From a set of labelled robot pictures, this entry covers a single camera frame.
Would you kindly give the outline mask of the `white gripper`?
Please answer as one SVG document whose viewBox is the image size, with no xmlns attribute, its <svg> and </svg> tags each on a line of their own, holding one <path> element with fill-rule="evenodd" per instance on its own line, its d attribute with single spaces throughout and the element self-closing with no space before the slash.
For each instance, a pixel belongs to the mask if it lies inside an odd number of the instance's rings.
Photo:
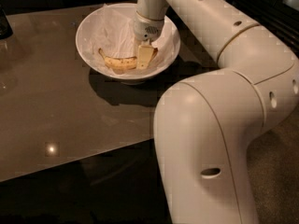
<svg viewBox="0 0 299 224">
<path fill-rule="evenodd" d="M 154 21 L 142 17 L 136 13 L 134 17 L 134 34 L 135 39 L 144 42 L 156 41 L 164 28 L 164 20 Z M 137 50 L 137 69 L 146 69 L 152 59 L 154 47 L 152 45 L 139 45 Z"/>
</svg>

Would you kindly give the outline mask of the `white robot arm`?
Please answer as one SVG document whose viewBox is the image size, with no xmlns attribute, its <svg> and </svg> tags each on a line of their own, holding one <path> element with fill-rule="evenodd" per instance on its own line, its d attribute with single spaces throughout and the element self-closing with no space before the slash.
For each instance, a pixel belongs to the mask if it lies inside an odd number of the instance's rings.
<svg viewBox="0 0 299 224">
<path fill-rule="evenodd" d="M 224 0 L 138 0 L 135 34 L 155 40 L 173 8 L 215 71 L 169 88 L 154 114 L 154 142 L 173 224 L 259 224 L 247 148 L 299 101 L 295 54 Z"/>
</svg>

